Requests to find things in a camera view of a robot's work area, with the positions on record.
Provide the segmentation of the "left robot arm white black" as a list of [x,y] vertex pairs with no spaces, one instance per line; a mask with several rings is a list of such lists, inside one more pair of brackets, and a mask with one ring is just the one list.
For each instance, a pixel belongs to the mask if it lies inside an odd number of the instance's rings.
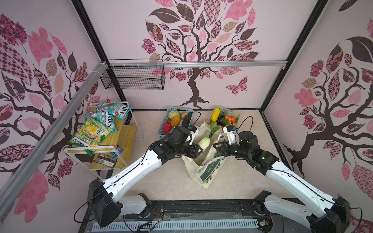
[[145,154],[120,173],[103,181],[94,180],[88,188],[87,204],[100,227],[110,225],[117,217],[147,213],[150,205],[144,194],[124,194],[150,172],[176,156],[197,158],[204,149],[195,143],[177,142],[170,137],[152,143]]

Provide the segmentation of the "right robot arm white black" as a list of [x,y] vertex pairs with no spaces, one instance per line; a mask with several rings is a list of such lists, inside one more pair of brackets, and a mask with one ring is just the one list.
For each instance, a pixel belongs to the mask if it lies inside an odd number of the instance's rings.
[[291,171],[272,153],[251,142],[216,143],[213,147],[224,157],[234,156],[276,181],[293,194],[300,204],[282,199],[269,191],[256,196],[252,209],[257,215],[275,213],[310,229],[313,233],[344,233],[350,225],[350,204],[344,198],[333,198]]

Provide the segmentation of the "cream canvas grocery tote bag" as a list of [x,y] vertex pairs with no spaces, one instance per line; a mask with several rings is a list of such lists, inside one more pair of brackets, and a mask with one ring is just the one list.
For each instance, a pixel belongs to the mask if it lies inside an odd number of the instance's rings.
[[203,123],[197,127],[198,133],[194,139],[194,143],[200,143],[203,139],[210,140],[210,144],[206,147],[196,159],[182,156],[188,176],[199,186],[204,189],[209,189],[211,183],[217,176],[218,171],[225,163],[225,158],[220,156],[217,150],[213,147],[215,143],[225,141],[225,134],[221,129],[218,129],[212,136],[211,127],[207,123]]

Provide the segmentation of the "white radish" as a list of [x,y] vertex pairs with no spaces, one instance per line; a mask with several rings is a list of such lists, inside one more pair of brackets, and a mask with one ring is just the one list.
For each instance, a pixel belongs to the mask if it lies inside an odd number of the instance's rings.
[[209,145],[210,145],[210,138],[209,137],[204,137],[199,143],[198,145],[201,147],[201,149],[203,151],[205,151]]

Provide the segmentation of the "red bell pepper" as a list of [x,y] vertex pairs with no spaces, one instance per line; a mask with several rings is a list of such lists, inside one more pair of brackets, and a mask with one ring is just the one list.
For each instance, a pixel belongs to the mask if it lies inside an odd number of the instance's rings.
[[170,123],[165,123],[162,132],[167,135],[172,129],[173,127]]

